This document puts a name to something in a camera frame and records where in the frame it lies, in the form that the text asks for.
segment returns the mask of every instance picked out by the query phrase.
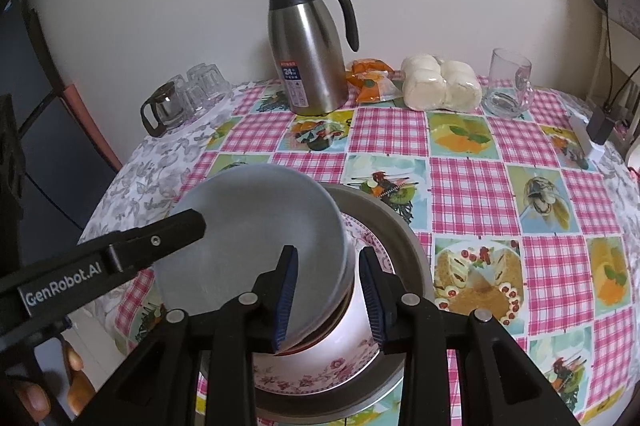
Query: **tablecloth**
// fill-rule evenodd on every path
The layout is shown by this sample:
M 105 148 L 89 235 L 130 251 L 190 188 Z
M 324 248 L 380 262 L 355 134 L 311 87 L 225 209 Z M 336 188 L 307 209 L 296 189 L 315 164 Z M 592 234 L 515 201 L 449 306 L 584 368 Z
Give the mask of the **tablecloth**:
M 538 90 L 528 112 L 505 120 L 480 109 L 412 112 L 401 101 L 356 106 L 355 95 L 332 114 L 300 117 L 278 83 L 243 85 L 197 126 L 146 138 L 82 239 L 162 218 L 207 176 L 240 164 L 384 192 L 424 247 L 437 305 L 464 312 L 483 303 L 500 314 L 582 421 L 610 406 L 639 376 L 640 197 L 613 146 L 597 165 L 581 154 L 565 107 L 584 106 Z M 151 270 L 90 310 L 123 352 L 166 311 Z M 452 355 L 449 375 L 459 424 Z M 399 395 L 350 422 L 394 424 Z

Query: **black jug handle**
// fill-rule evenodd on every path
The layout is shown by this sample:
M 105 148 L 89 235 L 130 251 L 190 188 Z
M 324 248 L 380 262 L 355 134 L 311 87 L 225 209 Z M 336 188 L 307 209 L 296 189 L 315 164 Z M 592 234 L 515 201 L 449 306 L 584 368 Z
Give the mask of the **black jug handle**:
M 147 105 L 151 106 L 151 113 L 156 118 L 156 123 L 158 124 L 156 127 L 153 127 L 151 122 L 146 118 L 145 106 Z M 166 132 L 166 126 L 158 119 L 158 110 L 153 98 L 148 98 L 144 103 L 142 103 L 142 106 L 140 107 L 140 117 L 142 118 L 142 124 L 145 127 L 146 132 L 151 137 L 160 137 L 164 132 Z
M 358 25 L 356 24 L 356 14 L 353 11 L 353 4 L 351 0 L 338 0 L 342 13 L 344 14 L 344 27 L 347 33 L 347 41 L 349 47 L 354 52 L 357 52 L 360 48 L 360 39 L 358 38 Z

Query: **finger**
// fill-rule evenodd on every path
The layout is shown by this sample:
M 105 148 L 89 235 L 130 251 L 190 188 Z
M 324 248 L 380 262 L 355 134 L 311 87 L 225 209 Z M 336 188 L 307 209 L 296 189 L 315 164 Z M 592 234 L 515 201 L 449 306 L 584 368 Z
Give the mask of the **finger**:
M 33 420 L 36 422 L 43 420 L 51 409 L 49 397 L 44 390 L 37 384 L 27 381 L 16 380 L 13 384 L 15 393 Z
M 84 368 L 84 361 L 80 357 L 74 348 L 69 344 L 69 342 L 65 341 L 65 351 L 66 358 L 69 362 L 69 368 L 71 368 L 74 372 L 79 372 Z
M 69 387 L 66 401 L 69 404 L 69 409 L 74 414 L 80 415 L 80 412 L 95 395 L 95 388 L 84 372 L 74 372 L 71 377 L 71 387 Z

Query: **silver bolt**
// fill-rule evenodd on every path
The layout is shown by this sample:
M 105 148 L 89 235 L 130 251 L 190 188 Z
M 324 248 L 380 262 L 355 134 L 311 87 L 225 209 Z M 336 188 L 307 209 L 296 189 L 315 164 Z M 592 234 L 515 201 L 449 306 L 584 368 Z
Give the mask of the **silver bolt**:
M 409 305 L 411 307 L 420 303 L 420 297 L 417 294 L 414 294 L 412 292 L 407 292 L 406 294 L 403 294 L 400 300 L 405 305 Z
M 491 321 L 492 318 L 491 311 L 488 311 L 487 309 L 474 310 L 474 316 L 476 317 L 476 320 L 482 321 L 482 323 L 487 323 Z
M 258 295 L 254 292 L 245 292 L 238 296 L 238 301 L 242 305 L 253 305 L 258 301 Z
M 172 311 L 168 311 L 165 316 L 165 319 L 169 323 L 180 323 L 184 319 L 184 312 L 180 309 L 174 309 Z

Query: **round metal bowl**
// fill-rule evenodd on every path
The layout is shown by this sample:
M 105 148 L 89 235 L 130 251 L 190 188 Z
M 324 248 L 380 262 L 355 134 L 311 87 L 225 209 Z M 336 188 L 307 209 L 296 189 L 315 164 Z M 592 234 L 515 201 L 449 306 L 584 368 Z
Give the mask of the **round metal bowl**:
M 341 184 L 322 183 L 343 213 L 351 215 L 377 236 L 388 252 L 404 287 L 433 301 L 431 271 L 414 232 L 384 202 Z M 404 355 L 376 356 L 351 380 L 311 395 L 279 395 L 256 389 L 260 417 L 290 424 L 320 424 L 360 412 L 391 392 L 402 379 Z

